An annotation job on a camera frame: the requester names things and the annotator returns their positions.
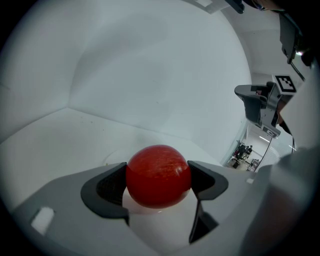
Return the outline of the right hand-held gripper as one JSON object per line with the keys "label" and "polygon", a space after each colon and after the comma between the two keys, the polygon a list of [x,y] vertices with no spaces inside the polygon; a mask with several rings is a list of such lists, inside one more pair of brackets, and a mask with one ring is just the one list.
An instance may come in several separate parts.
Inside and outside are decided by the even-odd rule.
{"label": "right hand-held gripper", "polygon": [[243,101],[245,117],[254,125],[260,125],[263,132],[277,138],[281,131],[290,130],[280,115],[281,110],[297,93],[297,88],[289,75],[273,75],[266,85],[238,85],[234,93]]}

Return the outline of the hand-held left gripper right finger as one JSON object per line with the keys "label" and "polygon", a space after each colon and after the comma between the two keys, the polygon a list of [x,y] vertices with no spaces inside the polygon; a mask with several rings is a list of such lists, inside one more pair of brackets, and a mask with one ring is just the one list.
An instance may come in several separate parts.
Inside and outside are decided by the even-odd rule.
{"label": "hand-held left gripper right finger", "polygon": [[188,246],[176,256],[243,256],[246,232],[257,212],[255,174],[188,161],[196,210]]}

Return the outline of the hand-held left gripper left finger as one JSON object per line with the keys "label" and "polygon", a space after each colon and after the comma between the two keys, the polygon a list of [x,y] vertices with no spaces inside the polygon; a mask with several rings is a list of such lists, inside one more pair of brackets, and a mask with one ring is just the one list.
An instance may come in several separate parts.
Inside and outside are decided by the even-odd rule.
{"label": "hand-held left gripper left finger", "polygon": [[28,197],[13,218],[47,256],[148,256],[122,206],[126,163],[56,178]]}

